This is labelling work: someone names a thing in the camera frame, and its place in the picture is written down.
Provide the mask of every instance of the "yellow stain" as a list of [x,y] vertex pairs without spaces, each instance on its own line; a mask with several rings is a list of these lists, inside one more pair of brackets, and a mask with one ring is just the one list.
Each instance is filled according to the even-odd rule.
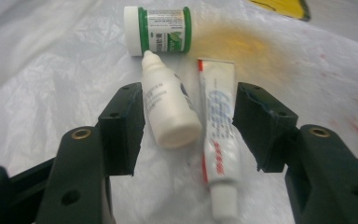
[[232,61],[237,81],[258,84],[267,78],[272,82],[281,79],[289,82],[288,61],[276,46],[271,46],[270,38],[245,24],[216,24],[212,29],[202,29],[193,38],[186,58],[191,62],[198,58]]
[[265,9],[275,11],[284,16],[308,21],[310,12],[305,0],[250,0]]

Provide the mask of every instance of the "white surface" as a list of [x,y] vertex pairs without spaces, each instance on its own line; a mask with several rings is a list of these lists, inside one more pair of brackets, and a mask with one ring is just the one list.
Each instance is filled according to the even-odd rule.
[[[0,13],[11,4],[0,1]],[[24,28],[21,22],[44,8],[38,4],[17,5],[22,14],[16,13],[13,22],[0,22],[0,28]],[[189,6],[194,22],[190,52],[161,56],[181,77],[200,116],[197,58],[230,60],[236,63],[237,81],[265,88],[299,115],[298,126],[313,123],[333,129],[358,157],[358,43],[241,0],[106,0],[72,32],[55,33],[86,15],[58,16],[84,12],[87,2],[76,1],[42,10],[47,14],[38,21],[40,28],[51,24],[52,29],[38,31],[55,36],[46,42],[50,45],[23,45],[29,48],[21,50],[36,54],[22,55],[28,57],[22,62],[28,63],[20,63],[18,70],[0,73],[0,165],[10,175],[54,157],[64,133],[94,125],[120,87],[141,80],[141,59],[132,58],[125,44],[123,8],[128,5]],[[21,30],[23,38],[35,35],[31,30]],[[10,39],[6,32],[0,34]],[[7,68],[10,55],[0,51],[0,66]],[[210,193],[202,182],[201,152],[202,141],[175,151],[158,148],[147,123],[135,176],[111,178],[117,223],[214,223]],[[241,153],[245,181],[238,192],[237,223],[294,223],[283,174],[258,173],[252,154]]]
[[358,42],[358,0],[306,0],[310,24]]
[[237,190],[228,183],[211,186],[212,215],[214,220],[224,221],[238,217]]
[[141,56],[142,47],[139,35],[138,7],[124,7],[124,32],[130,55]]
[[101,1],[21,0],[0,16],[0,88]]

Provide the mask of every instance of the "yellow object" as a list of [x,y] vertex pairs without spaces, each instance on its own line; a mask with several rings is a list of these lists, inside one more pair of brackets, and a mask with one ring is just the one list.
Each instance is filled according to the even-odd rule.
[[305,0],[250,0],[254,4],[284,16],[302,21],[310,20],[310,12]]

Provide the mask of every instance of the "tube label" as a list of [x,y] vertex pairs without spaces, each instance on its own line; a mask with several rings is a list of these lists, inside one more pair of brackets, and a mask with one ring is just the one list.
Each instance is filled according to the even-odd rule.
[[241,159],[234,116],[234,63],[200,60],[206,112],[204,175],[208,183],[241,180]]
[[183,10],[148,10],[149,48],[155,52],[185,49],[185,15]]

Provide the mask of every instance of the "bottle label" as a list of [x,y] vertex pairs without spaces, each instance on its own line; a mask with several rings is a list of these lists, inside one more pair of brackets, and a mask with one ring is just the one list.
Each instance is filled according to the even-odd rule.
[[185,49],[185,15],[183,10],[148,10],[149,48],[154,52]]
[[180,81],[179,77],[177,75],[176,80],[179,82],[176,82],[175,79],[171,79],[171,81],[168,81],[166,83],[159,82],[156,85],[149,88],[147,92],[145,92],[145,102],[146,102],[146,109],[148,113],[152,113],[152,111],[159,107],[159,104],[166,96],[169,95],[180,95],[183,94],[186,99],[186,104],[188,105],[188,108],[194,111],[194,106],[191,104],[190,98],[187,95],[187,92],[185,90],[185,86]]

